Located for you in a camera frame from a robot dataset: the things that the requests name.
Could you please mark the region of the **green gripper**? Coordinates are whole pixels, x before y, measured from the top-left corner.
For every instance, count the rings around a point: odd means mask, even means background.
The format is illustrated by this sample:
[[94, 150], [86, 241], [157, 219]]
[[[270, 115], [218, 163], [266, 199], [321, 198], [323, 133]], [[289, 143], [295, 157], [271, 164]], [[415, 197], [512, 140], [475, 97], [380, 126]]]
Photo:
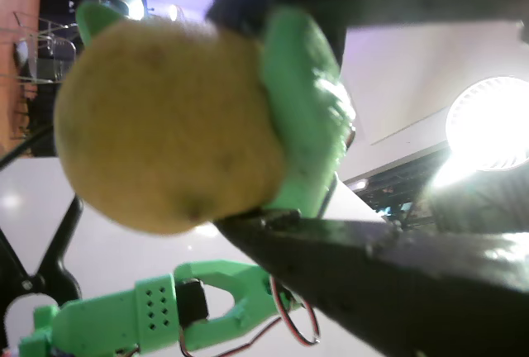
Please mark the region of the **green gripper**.
[[274, 12], [263, 43], [260, 77], [290, 159], [278, 195], [264, 209], [319, 217], [355, 110], [330, 44], [306, 12], [293, 7]]

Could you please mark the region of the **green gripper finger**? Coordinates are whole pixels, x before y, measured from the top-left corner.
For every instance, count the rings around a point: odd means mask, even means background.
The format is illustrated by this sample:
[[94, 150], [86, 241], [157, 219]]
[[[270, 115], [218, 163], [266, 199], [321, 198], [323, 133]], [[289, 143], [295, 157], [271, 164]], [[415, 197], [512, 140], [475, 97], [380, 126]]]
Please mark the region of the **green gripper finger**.
[[99, 2], [82, 2], [77, 7], [75, 19], [83, 46], [87, 47], [101, 31], [124, 20], [125, 16]]

